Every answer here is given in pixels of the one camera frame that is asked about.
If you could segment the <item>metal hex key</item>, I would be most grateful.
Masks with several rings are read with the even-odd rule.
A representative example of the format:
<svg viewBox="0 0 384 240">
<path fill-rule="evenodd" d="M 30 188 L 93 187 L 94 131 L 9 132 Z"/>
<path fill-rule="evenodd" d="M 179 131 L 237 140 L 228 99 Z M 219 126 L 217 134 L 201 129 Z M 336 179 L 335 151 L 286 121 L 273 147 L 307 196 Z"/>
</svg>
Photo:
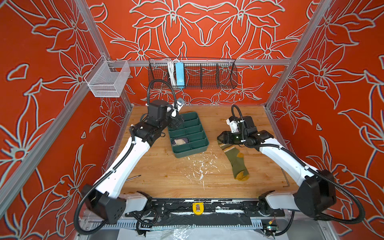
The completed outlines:
<svg viewBox="0 0 384 240">
<path fill-rule="evenodd" d="M 289 188 L 291 186 L 289 179 L 287 177 L 287 173 L 281 168 L 283 176 L 285 178 L 286 184 L 283 186 L 284 188 Z"/>
</svg>

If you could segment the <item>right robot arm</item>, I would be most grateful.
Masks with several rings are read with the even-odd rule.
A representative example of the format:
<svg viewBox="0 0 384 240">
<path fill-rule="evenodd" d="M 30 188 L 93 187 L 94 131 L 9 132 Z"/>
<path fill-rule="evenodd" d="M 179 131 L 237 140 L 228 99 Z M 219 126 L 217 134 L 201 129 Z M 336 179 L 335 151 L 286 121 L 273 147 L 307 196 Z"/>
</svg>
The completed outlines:
<svg viewBox="0 0 384 240">
<path fill-rule="evenodd" d="M 299 187 L 295 193 L 267 192 L 260 197 L 264 203 L 261 211 L 271 209 L 300 211 L 318 221 L 335 221 L 352 225 L 361 223 L 366 212 L 362 203 L 350 191 L 335 181 L 328 170 L 319 170 L 286 149 L 272 134 L 258 131 L 252 117 L 243 116 L 237 105 L 231 106 L 231 117 L 227 119 L 230 131 L 222 132 L 217 139 L 225 145 L 243 145 L 255 149 L 278 164 Z M 358 215 L 352 219 L 340 219 L 325 214 L 325 210 L 337 203 L 336 192 L 347 195 L 357 206 Z"/>
</svg>

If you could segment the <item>light blue box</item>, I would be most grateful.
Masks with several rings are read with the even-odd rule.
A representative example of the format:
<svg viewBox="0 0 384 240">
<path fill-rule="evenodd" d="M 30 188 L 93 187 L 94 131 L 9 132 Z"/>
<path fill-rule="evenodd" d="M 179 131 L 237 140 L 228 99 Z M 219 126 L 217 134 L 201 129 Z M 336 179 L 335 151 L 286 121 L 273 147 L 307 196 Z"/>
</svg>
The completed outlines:
<svg viewBox="0 0 384 240">
<path fill-rule="evenodd" d="M 176 69 L 177 87 L 179 89 L 183 89 L 185 87 L 184 63 L 176 62 L 175 69 Z"/>
</svg>

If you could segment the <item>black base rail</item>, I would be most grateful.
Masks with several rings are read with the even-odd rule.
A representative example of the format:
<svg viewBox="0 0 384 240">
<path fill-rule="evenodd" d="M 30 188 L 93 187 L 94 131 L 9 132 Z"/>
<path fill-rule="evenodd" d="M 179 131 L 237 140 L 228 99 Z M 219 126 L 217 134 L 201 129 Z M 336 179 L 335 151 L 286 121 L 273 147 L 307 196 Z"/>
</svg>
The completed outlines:
<svg viewBox="0 0 384 240">
<path fill-rule="evenodd" d="M 204 203 L 204 213 L 193 213 L 193 203 Z M 284 219 L 283 210 L 261 214 L 257 199 L 176 199 L 155 198 L 147 208 L 134 214 L 134 229 L 141 231 L 173 228 L 231 228 L 258 230 Z"/>
</svg>

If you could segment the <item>green striped sock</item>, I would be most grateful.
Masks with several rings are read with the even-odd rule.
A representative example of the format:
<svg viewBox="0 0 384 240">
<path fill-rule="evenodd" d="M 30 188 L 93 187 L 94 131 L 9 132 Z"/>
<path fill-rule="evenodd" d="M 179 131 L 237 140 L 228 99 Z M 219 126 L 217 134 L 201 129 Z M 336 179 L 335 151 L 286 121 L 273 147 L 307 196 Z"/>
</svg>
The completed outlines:
<svg viewBox="0 0 384 240">
<path fill-rule="evenodd" d="M 247 181 L 250 175 L 245 166 L 244 154 L 235 145 L 224 144 L 220 141 L 218 141 L 218 145 L 231 163 L 234 179 L 242 182 Z"/>
</svg>

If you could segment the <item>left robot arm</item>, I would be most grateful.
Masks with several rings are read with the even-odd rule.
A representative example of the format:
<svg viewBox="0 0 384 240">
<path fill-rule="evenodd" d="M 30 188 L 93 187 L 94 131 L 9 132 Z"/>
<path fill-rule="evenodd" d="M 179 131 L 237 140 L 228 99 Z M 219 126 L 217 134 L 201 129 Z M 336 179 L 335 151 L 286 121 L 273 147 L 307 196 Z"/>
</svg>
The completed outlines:
<svg viewBox="0 0 384 240">
<path fill-rule="evenodd" d="M 128 200 L 121 198 L 120 193 L 128 176 L 163 130 L 180 122 L 179 111 L 184 104 L 181 98 L 174 98 L 173 104 L 164 100 L 147 101 L 147 115 L 129 127 L 131 137 L 122 152 L 93 185 L 83 187 L 82 199 L 74 215 L 74 227 L 79 234 L 92 235 L 106 224 L 115 224 L 127 212 Z M 102 218 L 101 224 L 93 230 L 85 230 L 80 225 L 83 205 Z"/>
</svg>

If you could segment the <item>green handled tool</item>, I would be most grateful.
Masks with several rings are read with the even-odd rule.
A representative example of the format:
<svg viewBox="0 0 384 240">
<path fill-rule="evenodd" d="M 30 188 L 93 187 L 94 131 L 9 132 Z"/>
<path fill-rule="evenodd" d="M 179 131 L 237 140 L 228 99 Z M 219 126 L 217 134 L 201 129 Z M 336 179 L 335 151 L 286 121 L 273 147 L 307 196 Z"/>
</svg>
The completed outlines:
<svg viewBox="0 0 384 240">
<path fill-rule="evenodd" d="M 130 180 L 133 180 L 133 179 L 136 179 L 136 178 L 139 178 L 139 177 L 141 177 L 141 176 L 142 176 L 142 175 L 137 175 L 137 176 L 128 178 L 128 179 L 126 179 L 126 182 L 128 182 L 128 181 L 130 181 Z"/>
</svg>

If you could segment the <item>purple striped sock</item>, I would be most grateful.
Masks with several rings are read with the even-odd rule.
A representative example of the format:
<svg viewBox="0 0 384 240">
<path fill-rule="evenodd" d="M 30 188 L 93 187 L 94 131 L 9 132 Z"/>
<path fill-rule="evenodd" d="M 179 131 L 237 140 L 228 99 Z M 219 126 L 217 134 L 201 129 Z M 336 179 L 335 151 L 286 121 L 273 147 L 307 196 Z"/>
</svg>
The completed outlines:
<svg viewBox="0 0 384 240">
<path fill-rule="evenodd" d="M 172 146 L 181 146 L 187 143 L 189 143 L 188 138 L 176 138 L 172 140 Z"/>
</svg>

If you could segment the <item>clear plastic wall bin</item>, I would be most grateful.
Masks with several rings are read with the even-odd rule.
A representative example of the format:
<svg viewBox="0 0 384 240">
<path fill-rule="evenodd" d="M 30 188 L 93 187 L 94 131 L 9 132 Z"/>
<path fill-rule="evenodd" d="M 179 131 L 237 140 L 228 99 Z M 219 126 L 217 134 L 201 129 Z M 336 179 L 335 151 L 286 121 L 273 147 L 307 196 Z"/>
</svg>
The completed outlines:
<svg viewBox="0 0 384 240">
<path fill-rule="evenodd" d="M 97 98 L 119 98 L 130 75 L 128 61 L 108 61 L 102 55 L 85 76 L 85 82 Z"/>
</svg>

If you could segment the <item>green compartment tray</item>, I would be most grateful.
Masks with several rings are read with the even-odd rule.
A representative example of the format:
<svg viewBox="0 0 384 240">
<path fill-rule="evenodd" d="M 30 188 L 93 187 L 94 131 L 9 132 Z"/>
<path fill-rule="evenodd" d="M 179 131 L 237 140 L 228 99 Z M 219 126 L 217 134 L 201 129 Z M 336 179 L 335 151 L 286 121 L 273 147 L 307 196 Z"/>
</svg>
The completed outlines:
<svg viewBox="0 0 384 240">
<path fill-rule="evenodd" d="M 181 146 L 172 146 L 174 156 L 180 159 L 205 152 L 210 143 L 198 113 L 189 112 L 181 114 L 181 116 L 184 122 L 178 129 L 172 130 L 168 128 L 171 146 L 172 140 L 176 138 L 188 138 L 189 143 Z"/>
</svg>

